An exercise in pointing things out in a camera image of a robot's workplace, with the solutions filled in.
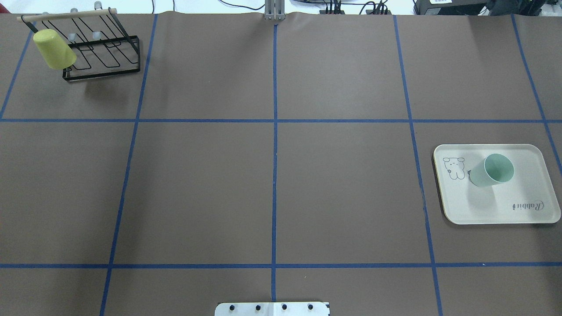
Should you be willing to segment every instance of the black wire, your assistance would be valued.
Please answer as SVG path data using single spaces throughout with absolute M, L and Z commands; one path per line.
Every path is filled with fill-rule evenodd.
M 250 10 L 254 10 L 254 11 L 261 10 L 265 7 L 265 4 L 261 7 L 259 7 L 259 8 L 250 8 L 250 7 L 247 7 L 247 6 L 239 6 L 237 4 L 230 4 L 230 3 L 224 2 L 223 0 L 219 0 L 219 2 L 221 2 L 223 4 L 227 4 L 229 6 L 233 6 L 233 7 L 237 7 L 237 8 L 246 8 L 246 9 L 250 9 Z
M 377 9 L 377 4 L 374 1 L 369 1 L 366 4 L 363 5 L 363 8 L 361 8 L 361 11 L 359 11 L 359 14 L 363 13 L 363 10 L 365 9 L 366 6 L 368 6 L 369 4 L 373 5 L 373 11 L 375 11 Z

